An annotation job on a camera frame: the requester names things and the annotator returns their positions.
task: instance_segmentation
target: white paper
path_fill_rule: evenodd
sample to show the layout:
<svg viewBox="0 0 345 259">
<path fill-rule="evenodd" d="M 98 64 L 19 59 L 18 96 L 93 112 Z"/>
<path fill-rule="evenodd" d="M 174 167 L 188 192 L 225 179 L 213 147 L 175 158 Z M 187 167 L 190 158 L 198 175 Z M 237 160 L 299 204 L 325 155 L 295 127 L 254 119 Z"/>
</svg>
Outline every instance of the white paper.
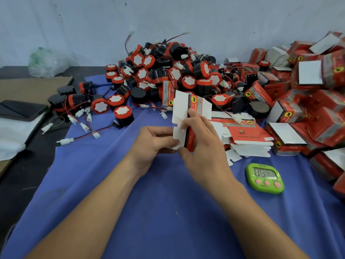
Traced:
<svg viewBox="0 0 345 259">
<path fill-rule="evenodd" d="M 24 150 L 21 145 L 25 146 L 29 135 L 44 115 L 41 114 L 31 122 L 0 118 L 0 161 L 12 159 Z"/>
</svg>

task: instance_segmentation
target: blue fabric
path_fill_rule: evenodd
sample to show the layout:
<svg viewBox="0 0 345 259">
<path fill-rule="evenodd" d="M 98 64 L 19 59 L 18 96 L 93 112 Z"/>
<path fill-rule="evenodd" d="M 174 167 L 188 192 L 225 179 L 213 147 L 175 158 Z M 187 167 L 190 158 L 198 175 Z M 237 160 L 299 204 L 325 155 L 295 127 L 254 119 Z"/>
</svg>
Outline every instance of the blue fabric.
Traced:
<svg viewBox="0 0 345 259">
<path fill-rule="evenodd" d="M 104 75 L 87 80 L 106 85 Z M 98 92 L 107 89 L 100 87 Z M 133 107 L 133 111 L 135 120 L 127 128 L 111 127 L 100 132 L 98 139 L 88 136 L 56 148 L 54 164 L 2 258 L 23 258 L 56 227 L 123 158 L 142 126 L 172 126 L 170 113 L 163 120 L 152 109 Z M 109 125 L 113 119 L 110 111 L 93 115 L 92 128 Z M 67 137 L 83 134 L 79 125 L 72 125 Z M 252 189 L 245 177 L 250 163 L 274 166 L 284 181 L 284 192 L 274 195 Z M 308 256 L 345 258 L 345 207 L 304 157 L 249 157 L 231 169 L 257 204 Z M 244 258 L 244 254 L 225 214 L 174 154 L 158 156 L 135 185 L 103 258 Z"/>
</svg>

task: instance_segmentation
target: black phone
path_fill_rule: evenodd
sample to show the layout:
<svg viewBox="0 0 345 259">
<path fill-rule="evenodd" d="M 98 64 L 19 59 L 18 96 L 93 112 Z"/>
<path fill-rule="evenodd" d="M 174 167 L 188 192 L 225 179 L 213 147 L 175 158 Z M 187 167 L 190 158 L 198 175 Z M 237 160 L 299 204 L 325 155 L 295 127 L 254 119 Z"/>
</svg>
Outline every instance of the black phone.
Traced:
<svg viewBox="0 0 345 259">
<path fill-rule="evenodd" d="M 0 103 L 0 118 L 30 122 L 48 110 L 48 105 L 4 100 Z"/>
</svg>

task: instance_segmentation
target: pink button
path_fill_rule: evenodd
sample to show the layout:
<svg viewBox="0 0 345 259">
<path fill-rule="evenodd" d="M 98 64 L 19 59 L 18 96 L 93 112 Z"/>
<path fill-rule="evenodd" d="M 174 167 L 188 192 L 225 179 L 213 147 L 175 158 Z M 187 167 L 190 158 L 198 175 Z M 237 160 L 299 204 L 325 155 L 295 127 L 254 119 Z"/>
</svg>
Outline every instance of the pink button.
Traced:
<svg viewBox="0 0 345 259">
<path fill-rule="evenodd" d="M 278 182 L 274 182 L 274 186 L 277 187 L 277 188 L 281 188 L 282 187 L 282 185 L 280 183 L 278 183 Z"/>
</svg>

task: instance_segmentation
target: clear plastic bag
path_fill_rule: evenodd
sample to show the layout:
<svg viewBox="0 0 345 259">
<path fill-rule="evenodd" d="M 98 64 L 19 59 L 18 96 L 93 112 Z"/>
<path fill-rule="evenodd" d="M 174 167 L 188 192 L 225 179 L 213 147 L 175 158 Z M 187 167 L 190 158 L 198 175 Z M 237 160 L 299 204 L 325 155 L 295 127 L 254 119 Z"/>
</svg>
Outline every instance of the clear plastic bag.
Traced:
<svg viewBox="0 0 345 259">
<path fill-rule="evenodd" d="M 67 58 L 43 47 L 39 47 L 29 57 L 29 73 L 34 77 L 54 77 L 68 67 Z"/>
</svg>

